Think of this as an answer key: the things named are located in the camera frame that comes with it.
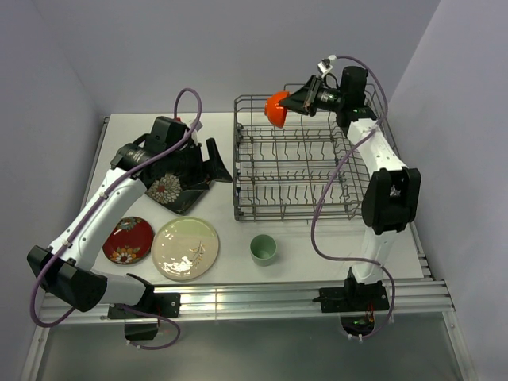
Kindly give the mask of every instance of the red plate with flower pattern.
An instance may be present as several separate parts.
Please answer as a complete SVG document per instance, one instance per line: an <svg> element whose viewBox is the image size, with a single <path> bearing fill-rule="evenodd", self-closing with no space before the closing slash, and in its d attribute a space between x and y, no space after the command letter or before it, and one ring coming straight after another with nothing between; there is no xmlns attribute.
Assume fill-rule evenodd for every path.
<svg viewBox="0 0 508 381"><path fill-rule="evenodd" d="M134 264L145 258L153 242L153 230L139 217L124 217L110 234L102 251L116 264Z"/></svg>

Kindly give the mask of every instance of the white table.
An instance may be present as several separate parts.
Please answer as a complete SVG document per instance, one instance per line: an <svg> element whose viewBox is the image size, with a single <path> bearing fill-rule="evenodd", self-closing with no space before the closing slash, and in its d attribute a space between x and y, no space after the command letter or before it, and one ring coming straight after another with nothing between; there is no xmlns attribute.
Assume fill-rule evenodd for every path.
<svg viewBox="0 0 508 381"><path fill-rule="evenodd" d="M90 183L88 197L100 185L116 151L124 144L149 132L156 117L163 114L115 114L109 119L96 167ZM180 114L189 123L193 114ZM205 113L198 139L204 143L214 137L225 166L233 168L233 113ZM203 150L203 159L207 159ZM178 217L142 196L126 215L147 220L157 232L165 223ZM210 222L220 239L220 252L213 267L193 285L220 285L240 283L286 283L344 280L352 263L336 263L322 259L310 243L310 225L305 221L238 222L233 217L233 187L228 183L215 183L189 213ZM332 256L358 256L364 236L360 217L351 221L323 221L318 224L317 242L320 249ZM272 235L279 248L278 260L269 267L258 267L250 258L251 239L261 233ZM398 235L387 262L387 268L396 279L421 279L422 269L417 246L409 227ZM150 283L175 284L163 277L154 267L152 257L133 265L117 265L99 254L93 269L117 275L133 273Z"/></svg>

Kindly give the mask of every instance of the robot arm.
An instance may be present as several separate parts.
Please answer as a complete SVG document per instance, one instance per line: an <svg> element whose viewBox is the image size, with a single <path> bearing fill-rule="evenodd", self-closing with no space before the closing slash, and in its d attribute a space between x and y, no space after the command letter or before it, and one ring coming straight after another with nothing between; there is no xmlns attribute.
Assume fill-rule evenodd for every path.
<svg viewBox="0 0 508 381"><path fill-rule="evenodd" d="M125 304L135 306L140 312L153 311L156 295L150 283L130 274L118 276L91 272L101 247L129 207L167 173L179 177L185 188L182 193L190 192L190 197L186 196L185 208L180 208L180 211L193 203L192 192L205 191L212 180L231 182L231 176L222 163L214 139L206 141L210 157L207 161L202 160L201 145L188 139L179 150L121 181L109 195L105 195L104 190L138 164L174 146L183 139L186 131L187 126L180 121L158 117L149 134L118 150L111 161L111 169L78 217L48 248L35 246L28 254L29 265L35 276L39 276L48 261L53 259L55 250L67 246L41 282L46 291L82 312L98 303ZM100 198L105 201L97 207ZM67 238L78 226L81 229L71 244Z"/></svg>
<svg viewBox="0 0 508 381"><path fill-rule="evenodd" d="M318 65L322 75L329 74L332 68L329 62L329 59L323 60ZM332 88L326 85L324 77L312 75L293 94L280 92L268 99L265 114L274 126L282 128L288 110L311 117L318 110L333 112L343 135L353 145L357 144L378 128L377 116L365 102L367 77L368 71L362 67L346 67L340 86ZM357 151L370 177L362 201L362 218L367 227L360 256L383 266L397 233L414 220L421 176L417 169L407 168L380 132L374 133ZM352 266L345 293L346 298L354 302L351 306L360 307L343 310L365 310L366 302L375 303L376 300L379 302L377 310L387 310L382 278L382 269L376 264L364 262Z"/></svg>

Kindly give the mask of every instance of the green cup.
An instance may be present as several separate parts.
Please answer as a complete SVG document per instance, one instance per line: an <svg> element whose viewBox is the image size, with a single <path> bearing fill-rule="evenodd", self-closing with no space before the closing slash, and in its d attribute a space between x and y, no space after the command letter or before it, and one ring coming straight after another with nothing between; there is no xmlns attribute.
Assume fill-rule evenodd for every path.
<svg viewBox="0 0 508 381"><path fill-rule="evenodd" d="M266 235L256 236L251 241L251 257L258 266L268 266L275 260L277 244L275 240Z"/></svg>

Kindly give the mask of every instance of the gray wall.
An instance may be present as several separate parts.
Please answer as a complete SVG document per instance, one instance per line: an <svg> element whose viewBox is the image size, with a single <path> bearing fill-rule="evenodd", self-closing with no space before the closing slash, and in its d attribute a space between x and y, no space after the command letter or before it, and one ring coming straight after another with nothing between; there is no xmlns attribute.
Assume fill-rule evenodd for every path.
<svg viewBox="0 0 508 381"><path fill-rule="evenodd" d="M26 254L79 209L97 143L95 104L29 0L0 2L0 378L21 373L32 339Z"/></svg>
<svg viewBox="0 0 508 381"><path fill-rule="evenodd" d="M168 110L187 86L228 111L240 94L305 82L334 53L369 62L392 94L439 3L33 1L103 113Z"/></svg>
<svg viewBox="0 0 508 381"><path fill-rule="evenodd" d="M482 379L508 375L506 0L443 0L391 101L418 229Z"/></svg>

